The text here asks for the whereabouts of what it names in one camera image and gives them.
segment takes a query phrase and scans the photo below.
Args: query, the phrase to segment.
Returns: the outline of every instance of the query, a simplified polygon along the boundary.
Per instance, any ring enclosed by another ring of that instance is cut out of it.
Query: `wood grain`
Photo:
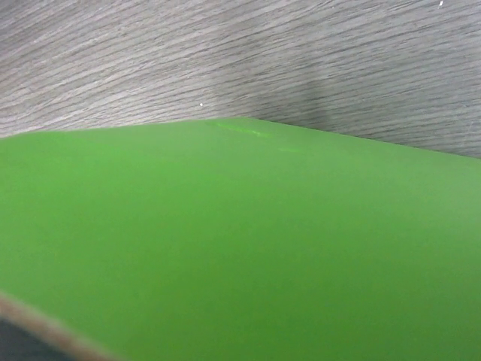
[[[481,2],[2,0],[0,135],[246,115],[481,156]]]

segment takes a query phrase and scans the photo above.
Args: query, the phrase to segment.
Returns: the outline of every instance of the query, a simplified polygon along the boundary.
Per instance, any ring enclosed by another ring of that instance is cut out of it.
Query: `green mat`
[[[131,361],[481,359],[481,162],[253,119],[0,140],[0,289]]]

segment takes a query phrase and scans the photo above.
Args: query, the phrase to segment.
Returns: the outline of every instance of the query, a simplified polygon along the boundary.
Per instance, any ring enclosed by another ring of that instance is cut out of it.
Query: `gray wood panel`
[[[481,156],[479,0],[0,0],[0,136],[246,115]]]

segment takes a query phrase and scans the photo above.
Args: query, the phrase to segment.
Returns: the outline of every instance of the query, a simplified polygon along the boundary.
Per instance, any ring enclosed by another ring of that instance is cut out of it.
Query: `green board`
[[[132,361],[480,360],[481,162],[253,119],[0,140],[0,290]]]

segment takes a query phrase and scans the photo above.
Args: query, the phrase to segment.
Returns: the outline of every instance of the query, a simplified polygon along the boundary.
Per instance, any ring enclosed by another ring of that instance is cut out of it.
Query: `wooden surface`
[[[4,320],[0,320],[0,360],[73,361]]]
[[[0,136],[246,115],[481,156],[481,2],[0,0]]]

